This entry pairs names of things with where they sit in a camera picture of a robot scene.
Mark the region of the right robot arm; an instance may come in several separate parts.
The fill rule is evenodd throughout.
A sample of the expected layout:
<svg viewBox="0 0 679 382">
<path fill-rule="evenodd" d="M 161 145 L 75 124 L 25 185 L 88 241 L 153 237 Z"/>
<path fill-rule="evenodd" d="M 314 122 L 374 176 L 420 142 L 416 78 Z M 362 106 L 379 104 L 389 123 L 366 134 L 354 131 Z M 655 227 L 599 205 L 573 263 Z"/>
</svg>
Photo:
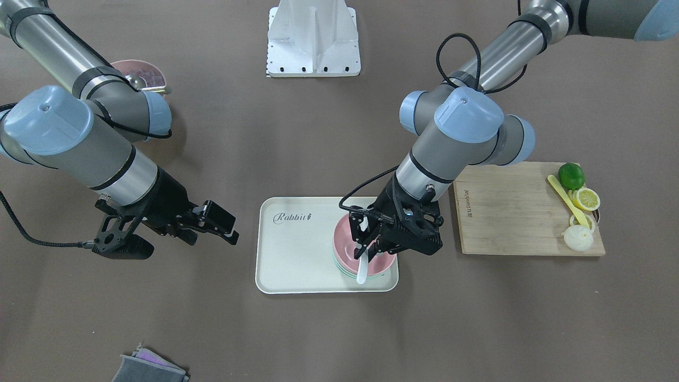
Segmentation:
<svg viewBox="0 0 679 382">
<path fill-rule="evenodd" d="M 92 241 L 74 247 L 111 259 L 146 259 L 153 232 L 189 245 L 211 233 L 236 244 L 235 217 L 213 201 L 192 203 L 173 177 L 134 146 L 171 136 L 163 96 L 133 85 L 56 17 L 46 1 L 2 1 L 2 35 L 59 82 L 2 107 L 2 154 L 56 168 L 99 194 L 104 214 Z"/>
</svg>

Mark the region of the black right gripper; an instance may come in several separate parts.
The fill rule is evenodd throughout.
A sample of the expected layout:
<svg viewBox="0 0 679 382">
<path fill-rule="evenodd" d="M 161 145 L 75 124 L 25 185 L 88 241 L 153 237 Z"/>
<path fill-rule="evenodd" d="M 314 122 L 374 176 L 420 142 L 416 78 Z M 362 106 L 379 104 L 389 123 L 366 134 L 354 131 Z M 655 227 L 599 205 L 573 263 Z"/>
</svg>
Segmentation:
<svg viewBox="0 0 679 382">
<path fill-rule="evenodd" d="M 236 218 L 212 200 L 198 206 L 192 203 L 186 189 L 162 168 L 146 194 L 130 205 L 99 200 L 95 207 L 105 213 L 97 239 L 129 239 L 140 223 L 153 232 L 177 237 L 194 245 L 198 233 L 220 237 L 236 245 L 239 232 L 233 230 Z"/>
</svg>

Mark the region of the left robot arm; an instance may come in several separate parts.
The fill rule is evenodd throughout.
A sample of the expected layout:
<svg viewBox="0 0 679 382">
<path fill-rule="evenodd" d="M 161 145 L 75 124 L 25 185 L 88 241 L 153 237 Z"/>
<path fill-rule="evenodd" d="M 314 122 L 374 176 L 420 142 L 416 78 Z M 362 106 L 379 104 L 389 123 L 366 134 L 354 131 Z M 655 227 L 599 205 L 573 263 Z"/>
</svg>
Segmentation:
<svg viewBox="0 0 679 382">
<path fill-rule="evenodd" d="M 664 41 L 677 35 L 677 1 L 530 1 L 487 48 L 431 92 L 403 100 L 401 125 L 417 135 L 405 159 L 371 205 L 339 206 L 353 244 L 349 258 L 368 263 L 406 249 L 432 255 L 443 242 L 438 200 L 468 165 L 506 166 L 526 160 L 533 127 L 506 115 L 490 94 L 507 89 L 514 73 L 566 36 Z"/>
</svg>

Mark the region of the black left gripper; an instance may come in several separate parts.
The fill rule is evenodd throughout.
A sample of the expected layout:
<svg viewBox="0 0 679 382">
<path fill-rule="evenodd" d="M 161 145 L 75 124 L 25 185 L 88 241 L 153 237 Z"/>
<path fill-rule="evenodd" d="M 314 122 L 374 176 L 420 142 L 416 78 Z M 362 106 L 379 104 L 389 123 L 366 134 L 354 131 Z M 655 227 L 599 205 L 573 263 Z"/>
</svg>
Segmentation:
<svg viewBox="0 0 679 382">
<path fill-rule="evenodd" d="M 371 262 L 377 253 L 398 253 L 406 249 L 432 255 L 441 249 L 439 228 L 443 217 L 432 184 L 424 187 L 423 199 L 412 197 L 392 176 L 386 187 L 367 210 L 369 232 L 353 232 L 353 258 L 366 256 Z"/>
</svg>

